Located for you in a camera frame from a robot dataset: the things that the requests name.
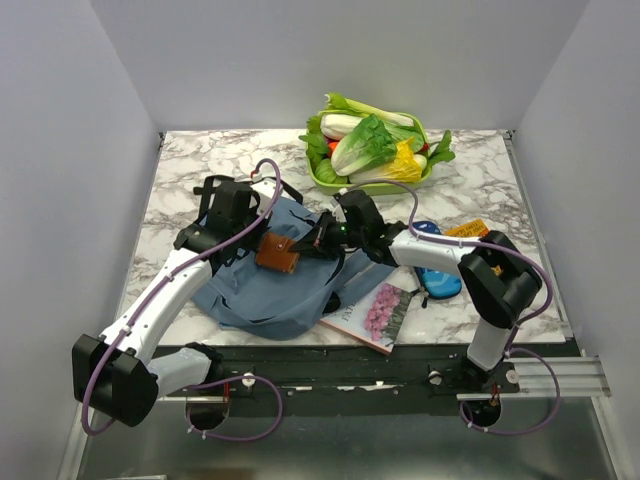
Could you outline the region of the brown leather wallet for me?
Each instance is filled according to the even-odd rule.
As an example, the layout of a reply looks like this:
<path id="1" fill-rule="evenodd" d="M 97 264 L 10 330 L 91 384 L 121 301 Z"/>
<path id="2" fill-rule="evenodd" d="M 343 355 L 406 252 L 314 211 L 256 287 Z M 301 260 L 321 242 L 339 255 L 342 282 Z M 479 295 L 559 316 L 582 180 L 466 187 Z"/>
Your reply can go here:
<path id="1" fill-rule="evenodd" d="M 294 244 L 293 238 L 267 233 L 256 252 L 255 264 L 280 273 L 293 273 L 299 260 L 299 254 L 291 250 Z"/>

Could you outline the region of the blue student backpack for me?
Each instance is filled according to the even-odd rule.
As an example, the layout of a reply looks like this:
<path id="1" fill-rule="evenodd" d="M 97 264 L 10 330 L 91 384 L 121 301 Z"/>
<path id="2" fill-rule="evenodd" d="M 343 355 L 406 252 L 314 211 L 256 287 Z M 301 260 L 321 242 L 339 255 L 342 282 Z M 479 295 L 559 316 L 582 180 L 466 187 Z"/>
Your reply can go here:
<path id="1" fill-rule="evenodd" d="M 362 251 L 336 259 L 301 257 L 291 274 L 256 265 L 255 255 L 221 267 L 191 301 L 217 322 L 276 341 L 297 338 L 357 303 L 393 272 Z"/>

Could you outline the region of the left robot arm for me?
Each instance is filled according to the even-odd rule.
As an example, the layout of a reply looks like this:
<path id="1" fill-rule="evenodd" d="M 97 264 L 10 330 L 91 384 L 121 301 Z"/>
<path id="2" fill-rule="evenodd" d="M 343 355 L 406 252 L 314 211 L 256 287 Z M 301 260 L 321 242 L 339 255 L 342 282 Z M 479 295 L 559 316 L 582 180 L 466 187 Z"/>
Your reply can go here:
<path id="1" fill-rule="evenodd" d="M 191 343 L 168 356 L 154 353 L 187 301 L 221 267 L 259 246 L 282 183 L 208 177 L 194 192 L 198 216 L 179 231 L 151 283 L 100 335 L 83 335 L 72 348 L 74 396 L 90 435 L 100 432 L 90 424 L 90 410 L 134 427 L 161 397 L 188 387 L 209 395 L 221 385 L 221 357 L 211 347 Z"/>

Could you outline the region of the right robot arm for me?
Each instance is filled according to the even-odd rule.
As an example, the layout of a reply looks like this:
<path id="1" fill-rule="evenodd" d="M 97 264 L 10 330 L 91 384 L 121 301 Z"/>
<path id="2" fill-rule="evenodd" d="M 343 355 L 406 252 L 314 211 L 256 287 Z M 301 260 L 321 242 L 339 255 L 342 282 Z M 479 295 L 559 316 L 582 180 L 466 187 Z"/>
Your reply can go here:
<path id="1" fill-rule="evenodd" d="M 437 270 L 459 278 L 480 320 L 460 367 L 460 379 L 480 392 L 496 380 L 516 327 L 549 278 L 502 232 L 481 237 L 451 237 L 418 232 L 412 224 L 384 220 L 374 200 L 359 189 L 335 196 L 293 252 L 310 258 L 334 258 L 347 248 L 364 252 L 381 265 Z"/>

